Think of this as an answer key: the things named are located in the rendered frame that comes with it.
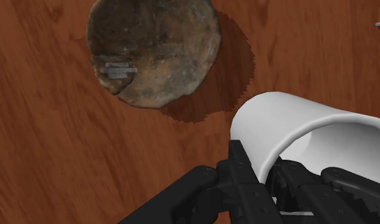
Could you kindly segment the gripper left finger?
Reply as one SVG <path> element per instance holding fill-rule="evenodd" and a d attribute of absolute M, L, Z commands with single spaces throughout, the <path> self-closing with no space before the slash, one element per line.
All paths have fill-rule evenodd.
<path fill-rule="evenodd" d="M 223 212 L 231 224 L 283 224 L 239 140 L 215 168 L 194 167 L 117 224 L 214 224 Z"/>

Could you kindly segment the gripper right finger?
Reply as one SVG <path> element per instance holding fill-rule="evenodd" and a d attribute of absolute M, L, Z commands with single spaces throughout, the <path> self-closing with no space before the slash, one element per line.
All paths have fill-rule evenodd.
<path fill-rule="evenodd" d="M 285 224 L 380 224 L 380 183 L 345 169 L 279 158 L 265 184 Z"/>

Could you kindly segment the white cup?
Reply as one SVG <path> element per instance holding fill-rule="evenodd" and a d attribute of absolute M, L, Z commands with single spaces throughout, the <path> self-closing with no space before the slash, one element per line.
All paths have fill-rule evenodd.
<path fill-rule="evenodd" d="M 278 158 L 320 174 L 339 167 L 380 183 L 380 118 L 335 109 L 283 92 L 247 100 L 230 138 L 239 140 L 261 183 Z"/>

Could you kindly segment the brown rustic bowl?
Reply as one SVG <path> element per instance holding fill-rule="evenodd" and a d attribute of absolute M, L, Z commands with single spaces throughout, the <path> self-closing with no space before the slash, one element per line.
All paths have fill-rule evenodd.
<path fill-rule="evenodd" d="M 221 40 L 211 0 L 96 0 L 86 28 L 101 86 L 147 109 L 194 93 L 215 63 Z"/>

